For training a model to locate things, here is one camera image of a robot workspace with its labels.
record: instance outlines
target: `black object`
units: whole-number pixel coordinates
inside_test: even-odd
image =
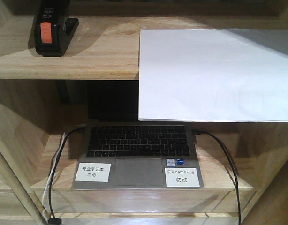
[[[48,224],[49,225],[63,225],[61,219],[58,219],[58,218],[49,218]]]
[[[87,81],[88,117],[99,121],[138,121],[138,80]]]
[[[35,48],[45,57],[63,56],[78,27],[77,18],[68,18],[70,0],[42,0],[35,25]]]
[[[189,156],[184,126],[94,126],[87,157]]]

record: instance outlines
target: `white cable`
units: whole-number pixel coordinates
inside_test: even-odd
[[[46,194],[47,194],[47,189],[48,189],[48,186],[49,186],[49,183],[51,181],[51,178],[52,178],[52,171],[53,169],[55,168],[55,164],[56,164],[56,158],[57,158],[57,155],[59,154],[60,150],[61,150],[61,147],[64,143],[64,139],[65,139],[65,135],[66,133],[64,132],[61,136],[61,142],[60,142],[60,145],[59,145],[59,148],[57,149],[56,153],[55,153],[55,157],[54,157],[54,160],[53,160],[53,165],[52,165],[52,168],[51,168],[51,171],[50,171],[50,174],[48,176],[48,179],[47,179],[47,183],[46,183],[46,186],[44,188],[44,192],[43,192],[43,196],[42,196],[42,205],[44,206],[44,209],[42,211],[42,215],[44,217],[44,219],[48,222],[48,218],[46,216],[46,212],[47,212],[47,209],[48,209],[48,206],[46,205],[45,203],[45,200],[46,200]]]

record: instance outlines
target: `black cable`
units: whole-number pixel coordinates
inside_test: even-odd
[[[53,178],[54,178],[54,174],[55,174],[55,171],[56,171],[56,167],[58,165],[58,162],[61,158],[61,153],[63,152],[63,148],[66,144],[66,141],[68,139],[68,137],[73,133],[73,132],[76,132],[76,131],[80,131],[80,130],[84,130],[84,127],[78,127],[76,129],[73,129],[71,130],[64,138],[64,141],[63,141],[63,144],[61,145],[61,148],[60,148],[60,151],[59,151],[59,154],[56,156],[56,161],[55,161],[55,166],[53,168],[53,171],[52,171],[52,175],[51,175],[51,180],[49,182],[49,187],[48,187],[48,202],[49,202],[49,208],[50,208],[50,211],[51,211],[51,215],[53,218],[55,218],[55,215],[54,215],[54,211],[52,209],[52,203],[51,203],[51,189],[52,189],[52,183],[53,183]]]
[[[207,131],[203,131],[203,130],[193,130],[193,132],[197,135],[209,135],[211,136],[213,139],[215,139],[217,141],[217,143],[220,145],[220,147],[222,148],[225,156],[227,157],[227,160],[232,168],[234,177],[235,177],[235,188],[236,188],[236,194],[237,194],[237,203],[238,203],[238,225],[241,225],[241,205],[240,205],[240,195],[239,195],[239,185],[238,185],[238,177],[237,177],[237,169],[236,166],[234,164],[233,158],[230,155],[229,151],[227,150],[227,147],[225,146],[225,144],[216,136],[212,135],[211,133],[207,132]]]

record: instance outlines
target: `white paper sheet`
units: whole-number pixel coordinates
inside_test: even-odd
[[[288,121],[288,30],[141,30],[139,119]]]

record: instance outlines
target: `laptop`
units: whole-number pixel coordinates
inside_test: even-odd
[[[137,121],[138,81],[88,81],[87,90],[74,190],[203,187],[190,123]]]

